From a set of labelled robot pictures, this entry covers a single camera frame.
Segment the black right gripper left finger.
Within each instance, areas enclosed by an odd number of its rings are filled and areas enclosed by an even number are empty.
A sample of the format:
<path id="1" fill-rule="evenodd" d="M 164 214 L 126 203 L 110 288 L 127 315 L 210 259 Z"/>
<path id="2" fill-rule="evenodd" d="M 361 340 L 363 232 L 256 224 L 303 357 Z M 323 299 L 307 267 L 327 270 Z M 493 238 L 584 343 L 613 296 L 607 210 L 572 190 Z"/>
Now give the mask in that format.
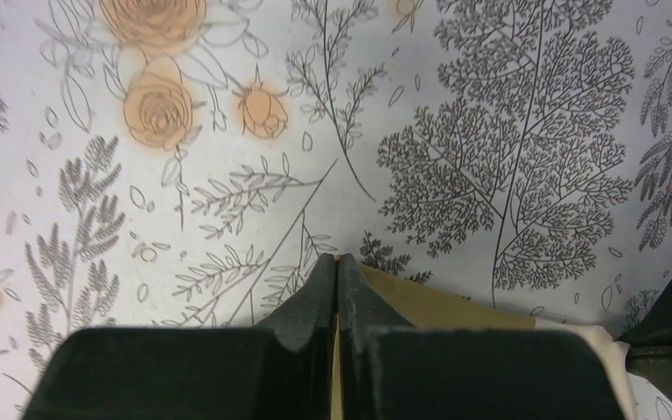
<path id="1" fill-rule="evenodd" d="M 51 358 L 27 419 L 327 419 L 333 255 L 251 327 L 93 327 Z"/>

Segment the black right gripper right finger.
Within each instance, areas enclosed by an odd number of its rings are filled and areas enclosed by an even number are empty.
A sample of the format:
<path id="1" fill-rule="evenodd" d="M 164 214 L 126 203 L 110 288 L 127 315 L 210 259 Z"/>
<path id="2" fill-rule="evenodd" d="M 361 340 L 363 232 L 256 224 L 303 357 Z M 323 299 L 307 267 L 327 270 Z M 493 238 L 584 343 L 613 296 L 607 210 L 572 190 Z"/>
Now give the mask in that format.
<path id="1" fill-rule="evenodd" d="M 561 330 L 419 327 L 338 260 L 345 419 L 626 419 L 599 357 Z"/>

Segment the olive khaki underwear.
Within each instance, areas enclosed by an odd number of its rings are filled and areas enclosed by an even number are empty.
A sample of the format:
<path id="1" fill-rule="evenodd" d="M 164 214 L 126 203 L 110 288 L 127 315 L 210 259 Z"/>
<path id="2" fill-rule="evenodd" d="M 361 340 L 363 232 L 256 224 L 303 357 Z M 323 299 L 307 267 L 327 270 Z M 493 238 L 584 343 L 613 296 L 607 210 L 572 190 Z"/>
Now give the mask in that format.
<path id="1" fill-rule="evenodd" d="M 564 324 L 496 310 L 363 264 L 358 264 L 357 268 L 365 277 L 367 286 L 419 327 L 561 330 L 578 334 L 602 362 L 625 418 L 638 417 L 636 399 L 626 370 L 626 357 L 631 346 L 615 339 L 604 327 Z"/>

